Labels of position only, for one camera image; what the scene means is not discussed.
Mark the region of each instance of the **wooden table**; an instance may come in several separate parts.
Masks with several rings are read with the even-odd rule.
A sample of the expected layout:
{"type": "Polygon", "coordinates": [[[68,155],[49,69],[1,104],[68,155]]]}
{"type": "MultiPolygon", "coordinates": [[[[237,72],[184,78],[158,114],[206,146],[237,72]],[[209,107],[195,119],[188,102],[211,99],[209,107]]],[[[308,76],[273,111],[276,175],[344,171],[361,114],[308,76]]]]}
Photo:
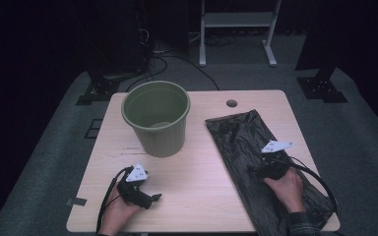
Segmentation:
{"type": "MultiPolygon", "coordinates": [[[[205,120],[256,109],[281,142],[293,142],[287,154],[317,172],[290,105],[280,90],[189,91],[191,109],[186,141],[177,154],[158,158],[146,154],[121,116],[126,93],[115,94],[107,108],[77,198],[67,222],[71,232],[95,232],[97,214],[112,178],[124,167],[141,163],[149,179],[141,190],[162,194],[150,209],[128,222],[128,232],[254,232],[255,229],[223,164],[205,120]],[[230,108],[229,99],[238,105],[230,108]]],[[[322,186],[307,175],[322,193],[322,186]]],[[[340,228],[333,215],[323,230],[340,228]]]]}

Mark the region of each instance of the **person's right hand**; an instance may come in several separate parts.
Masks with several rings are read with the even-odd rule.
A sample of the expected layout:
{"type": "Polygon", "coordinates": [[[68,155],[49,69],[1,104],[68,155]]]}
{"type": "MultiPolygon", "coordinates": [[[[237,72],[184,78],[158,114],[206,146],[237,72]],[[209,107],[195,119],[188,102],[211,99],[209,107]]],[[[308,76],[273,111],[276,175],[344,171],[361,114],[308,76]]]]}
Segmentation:
{"type": "Polygon", "coordinates": [[[275,192],[288,213],[305,212],[302,204],[302,180],[293,167],[279,180],[265,178],[264,181],[275,192]]]}

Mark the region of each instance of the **gray carpet floor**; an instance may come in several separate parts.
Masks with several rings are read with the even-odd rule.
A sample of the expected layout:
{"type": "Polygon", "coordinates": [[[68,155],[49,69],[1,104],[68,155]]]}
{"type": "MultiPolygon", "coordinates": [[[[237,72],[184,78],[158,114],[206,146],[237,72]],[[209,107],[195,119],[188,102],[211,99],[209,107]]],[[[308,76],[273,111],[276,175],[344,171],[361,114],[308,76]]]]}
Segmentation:
{"type": "MultiPolygon", "coordinates": [[[[378,235],[378,118],[353,80],[339,69],[332,82],[348,103],[305,98],[296,78],[314,76],[316,71],[294,71],[304,39],[305,35],[275,35],[272,47],[278,67],[271,68],[260,35],[237,36],[228,46],[207,47],[207,66],[202,70],[221,90],[283,90],[321,177],[339,201],[339,232],[346,236],[378,235]]],[[[165,44],[157,47],[164,49],[165,44]]],[[[198,65],[199,50],[192,47],[188,54],[172,51],[159,56],[167,68],[147,80],[171,81],[187,90],[217,89],[194,65],[165,56],[184,57],[198,65]]],[[[152,74],[165,66],[159,59],[150,63],[152,74]]],[[[122,82],[119,91],[142,77],[122,82]]],[[[79,75],[61,100],[0,212],[0,235],[95,235],[66,229],[71,210],[66,203],[76,197],[95,144],[84,136],[93,119],[103,118],[108,104],[76,105],[90,81],[86,72],[79,75]]]]}

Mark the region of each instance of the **folded trash bag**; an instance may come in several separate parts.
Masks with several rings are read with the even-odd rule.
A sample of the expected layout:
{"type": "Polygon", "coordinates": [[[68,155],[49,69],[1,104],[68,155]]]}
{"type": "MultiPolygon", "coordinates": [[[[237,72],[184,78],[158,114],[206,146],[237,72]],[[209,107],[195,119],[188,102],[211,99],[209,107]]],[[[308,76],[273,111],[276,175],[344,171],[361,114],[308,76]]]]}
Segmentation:
{"type": "MultiPolygon", "coordinates": [[[[257,233],[288,235],[287,211],[284,206],[264,183],[263,175],[248,170],[248,166],[260,168],[267,165],[261,149],[270,140],[277,140],[259,113],[251,110],[209,119],[206,124],[257,233]]],[[[284,150],[278,151],[277,158],[291,161],[284,150]]],[[[333,214],[334,205],[309,183],[301,171],[296,171],[302,179],[302,202],[306,211],[322,229],[333,214]]]]}

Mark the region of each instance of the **shirt sleeve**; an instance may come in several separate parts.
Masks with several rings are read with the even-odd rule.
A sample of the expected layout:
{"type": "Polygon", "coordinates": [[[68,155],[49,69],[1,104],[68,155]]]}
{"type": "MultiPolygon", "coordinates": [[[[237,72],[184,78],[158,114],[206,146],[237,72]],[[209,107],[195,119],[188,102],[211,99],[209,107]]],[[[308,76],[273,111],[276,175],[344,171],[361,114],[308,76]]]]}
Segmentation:
{"type": "Polygon", "coordinates": [[[290,213],[287,218],[290,236],[317,236],[320,229],[306,212],[290,213]]]}

